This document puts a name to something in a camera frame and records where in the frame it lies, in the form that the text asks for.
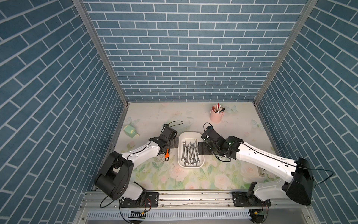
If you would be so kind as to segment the silver combination wrench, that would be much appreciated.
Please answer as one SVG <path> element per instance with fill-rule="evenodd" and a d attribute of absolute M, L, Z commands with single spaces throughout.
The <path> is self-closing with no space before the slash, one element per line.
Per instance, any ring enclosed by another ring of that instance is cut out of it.
<path fill-rule="evenodd" d="M 194 144 L 194 156 L 195 156 L 195 160 L 196 160 L 196 165 L 199 164 L 200 159 L 199 159 L 199 154 L 198 154 L 198 143 L 197 143 L 197 139 L 195 139 L 195 144 Z"/>

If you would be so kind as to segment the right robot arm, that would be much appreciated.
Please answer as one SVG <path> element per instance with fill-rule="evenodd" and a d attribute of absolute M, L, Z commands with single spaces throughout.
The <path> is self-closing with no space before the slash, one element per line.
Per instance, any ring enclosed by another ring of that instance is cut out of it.
<path fill-rule="evenodd" d="M 212 126 L 208 126 L 201 137 L 203 142 L 199 143 L 200 154 L 245 161 L 279 178 L 266 183 L 252 182 L 243 195 L 244 202 L 249 206 L 263 203 L 270 205 L 270 200 L 277 198 L 289 198 L 306 206 L 311 204 L 314 177 L 306 159 L 283 158 L 234 136 L 224 139 Z"/>

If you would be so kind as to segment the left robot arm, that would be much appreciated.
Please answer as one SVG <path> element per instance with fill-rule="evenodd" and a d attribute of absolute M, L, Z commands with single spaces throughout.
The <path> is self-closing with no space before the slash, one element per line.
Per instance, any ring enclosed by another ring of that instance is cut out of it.
<path fill-rule="evenodd" d="M 146 144 L 137 149 L 122 154 L 110 153 L 100 168 L 94 184 L 114 201 L 124 197 L 142 205 L 145 201 L 146 189 L 130 182 L 132 171 L 145 161 L 166 153 L 170 148 L 170 142 L 176 136 L 177 131 L 166 126 L 158 137 L 150 138 Z"/>

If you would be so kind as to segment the orange handled adjustable wrench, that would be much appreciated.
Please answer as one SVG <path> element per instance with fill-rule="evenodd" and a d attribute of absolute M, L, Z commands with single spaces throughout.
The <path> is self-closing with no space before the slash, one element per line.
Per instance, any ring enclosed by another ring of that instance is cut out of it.
<path fill-rule="evenodd" d="M 170 149 L 168 148 L 165 153 L 165 161 L 169 161 L 169 158 L 170 158 Z"/>

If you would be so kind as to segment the large silver open-end wrench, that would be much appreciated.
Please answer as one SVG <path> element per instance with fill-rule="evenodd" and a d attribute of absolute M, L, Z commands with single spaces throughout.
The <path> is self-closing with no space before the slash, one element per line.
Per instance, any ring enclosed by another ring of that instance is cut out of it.
<path fill-rule="evenodd" d="M 183 141 L 183 147 L 182 147 L 182 157 L 181 157 L 181 161 L 185 162 L 186 161 L 186 141 Z"/>

